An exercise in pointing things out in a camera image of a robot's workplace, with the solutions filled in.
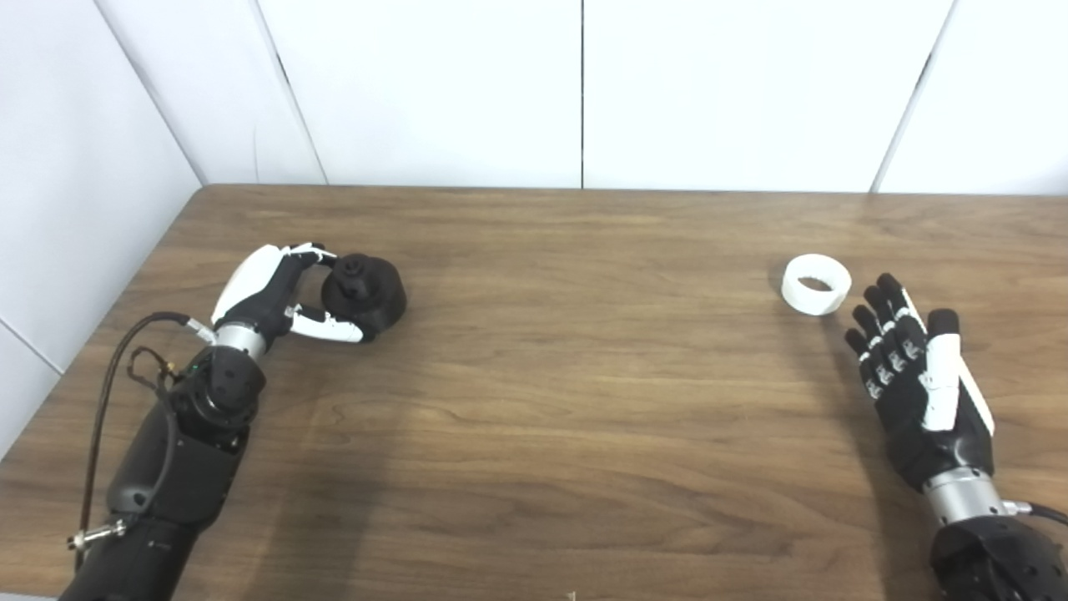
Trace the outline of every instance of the wooden table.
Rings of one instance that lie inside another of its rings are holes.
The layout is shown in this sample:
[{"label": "wooden table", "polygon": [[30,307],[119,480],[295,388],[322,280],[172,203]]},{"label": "wooden table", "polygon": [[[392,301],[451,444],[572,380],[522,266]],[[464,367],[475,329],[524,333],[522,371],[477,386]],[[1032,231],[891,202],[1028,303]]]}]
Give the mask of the wooden table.
[{"label": "wooden table", "polygon": [[[392,260],[408,314],[368,346],[279,342],[177,599],[936,600],[848,309],[890,270],[922,312],[958,310],[1002,494],[1065,508],[1066,232],[1068,202],[1043,197],[206,188],[0,465],[0,589],[68,581],[121,334],[206,319],[253,249],[316,239]],[[852,271],[838,315],[780,298],[803,252]],[[99,491],[150,404],[116,386]]]}]

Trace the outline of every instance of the robot finger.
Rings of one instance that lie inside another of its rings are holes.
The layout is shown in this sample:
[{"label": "robot finger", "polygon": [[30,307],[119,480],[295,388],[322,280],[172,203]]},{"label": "robot finger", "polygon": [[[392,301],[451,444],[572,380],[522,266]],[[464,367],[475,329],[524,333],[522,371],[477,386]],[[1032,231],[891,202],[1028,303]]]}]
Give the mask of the robot finger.
[{"label": "robot finger", "polygon": [[879,323],[879,330],[886,334],[894,329],[894,314],[890,307],[890,300],[882,292],[881,289],[874,285],[867,286],[864,289],[864,299],[867,300],[868,305],[875,311],[875,317]]},{"label": "robot finger", "polygon": [[894,314],[894,321],[899,321],[907,315],[911,315],[916,321],[920,320],[920,316],[915,315],[915,309],[912,306],[908,292],[905,291],[905,286],[901,285],[901,282],[897,281],[897,278],[890,273],[882,273],[876,280],[876,284],[890,303],[890,309]]},{"label": "robot finger", "polygon": [[857,320],[857,325],[861,327],[864,335],[867,336],[868,348],[882,343],[882,331],[879,330],[879,323],[876,321],[871,310],[868,310],[864,305],[858,305],[853,309],[853,319]]},{"label": "robot finger", "polygon": [[860,331],[854,328],[846,331],[846,344],[849,345],[849,348],[852,349],[854,353],[857,353],[857,358],[860,361],[863,362],[868,359],[867,338],[864,338],[864,335],[861,334]]},{"label": "robot finger", "polygon": [[871,365],[871,370],[875,373],[879,383],[886,386],[894,380],[894,369],[891,367],[885,354],[883,354],[882,346],[877,345],[871,347],[868,352],[871,354],[867,360]]},{"label": "robot finger", "polygon": [[890,363],[890,367],[894,369],[894,373],[901,374],[905,368],[909,367],[909,362],[906,355],[901,351],[900,343],[898,342],[898,331],[897,329],[888,330],[882,335],[882,352],[886,357],[886,362]]}]

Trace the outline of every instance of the black robotic finger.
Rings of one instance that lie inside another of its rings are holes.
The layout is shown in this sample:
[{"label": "black robotic finger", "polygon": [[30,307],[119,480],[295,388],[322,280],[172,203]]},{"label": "black robotic finger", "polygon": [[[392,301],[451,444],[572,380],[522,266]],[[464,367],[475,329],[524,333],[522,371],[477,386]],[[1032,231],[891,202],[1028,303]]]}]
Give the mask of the black robotic finger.
[{"label": "black robotic finger", "polygon": [[890,362],[886,361],[886,357],[882,352],[882,346],[876,345],[868,350],[870,358],[868,362],[871,364],[871,369],[875,371],[876,378],[879,382],[885,386],[894,380],[894,370],[890,366]]},{"label": "black robotic finger", "polygon": [[882,295],[889,300],[895,320],[900,319],[904,313],[910,311],[909,302],[905,297],[905,286],[901,285],[901,282],[897,281],[897,278],[890,273],[882,273],[876,280],[876,284],[878,284]]},{"label": "black robotic finger", "polygon": [[853,319],[857,320],[857,326],[861,327],[864,335],[867,336],[868,347],[880,343],[882,332],[879,330],[879,323],[876,321],[871,310],[868,310],[864,305],[858,305],[853,310]]},{"label": "black robotic finger", "polygon": [[881,289],[874,285],[867,286],[864,289],[864,299],[875,310],[875,316],[883,333],[894,328],[894,314],[890,309],[890,300],[886,299],[886,295]]},{"label": "black robotic finger", "polygon": [[898,335],[899,333],[896,328],[888,330],[882,335],[882,345],[880,347],[882,347],[883,354],[886,355],[890,367],[895,373],[900,374],[905,371],[905,368],[909,367],[909,362],[906,361],[908,355],[901,350]]},{"label": "black robotic finger", "polygon": [[871,370],[871,360],[861,362],[860,374],[861,382],[867,389],[868,396],[875,400],[879,400],[879,397],[882,396],[883,388],[879,384],[879,380]]},{"label": "black robotic finger", "polygon": [[867,354],[867,338],[861,334],[857,329],[851,328],[846,331],[846,345],[857,353],[857,357],[861,360],[865,360],[864,355]]}]

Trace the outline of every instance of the white tape roll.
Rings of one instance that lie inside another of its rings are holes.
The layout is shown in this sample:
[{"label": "white tape roll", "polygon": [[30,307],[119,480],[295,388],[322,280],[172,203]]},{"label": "white tape roll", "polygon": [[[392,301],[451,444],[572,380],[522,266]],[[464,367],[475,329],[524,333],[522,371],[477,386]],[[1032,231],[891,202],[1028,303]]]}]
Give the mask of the white tape roll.
[{"label": "white tape roll", "polygon": [[[812,278],[831,289],[813,289],[801,283]],[[783,273],[783,298],[790,307],[810,316],[826,316],[842,305],[853,278],[842,264],[826,254],[802,254],[786,265]]]}]

